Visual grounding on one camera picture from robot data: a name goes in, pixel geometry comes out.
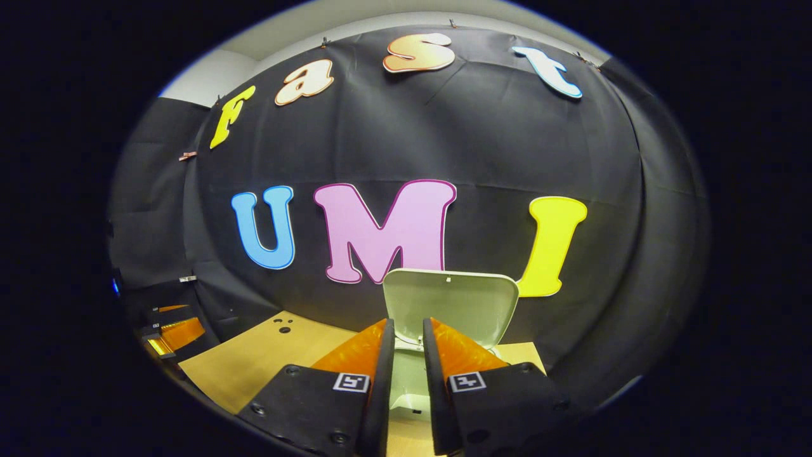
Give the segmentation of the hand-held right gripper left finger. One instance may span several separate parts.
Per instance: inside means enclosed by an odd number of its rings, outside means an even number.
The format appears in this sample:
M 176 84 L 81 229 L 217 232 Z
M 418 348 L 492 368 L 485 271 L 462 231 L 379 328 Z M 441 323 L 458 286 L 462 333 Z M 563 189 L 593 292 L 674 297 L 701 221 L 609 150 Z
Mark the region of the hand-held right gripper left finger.
M 330 364 L 287 364 L 238 413 L 290 456 L 384 456 L 395 345 L 382 319 L 331 353 Z

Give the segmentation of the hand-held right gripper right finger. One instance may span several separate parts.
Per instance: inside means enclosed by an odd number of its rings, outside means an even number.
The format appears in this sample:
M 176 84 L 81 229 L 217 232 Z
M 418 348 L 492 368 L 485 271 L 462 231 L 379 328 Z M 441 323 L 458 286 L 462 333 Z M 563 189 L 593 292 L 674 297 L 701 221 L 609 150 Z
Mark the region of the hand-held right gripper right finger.
M 534 456 L 575 423 L 575 405 L 533 362 L 454 370 L 447 336 L 423 321 L 434 452 L 447 456 Z

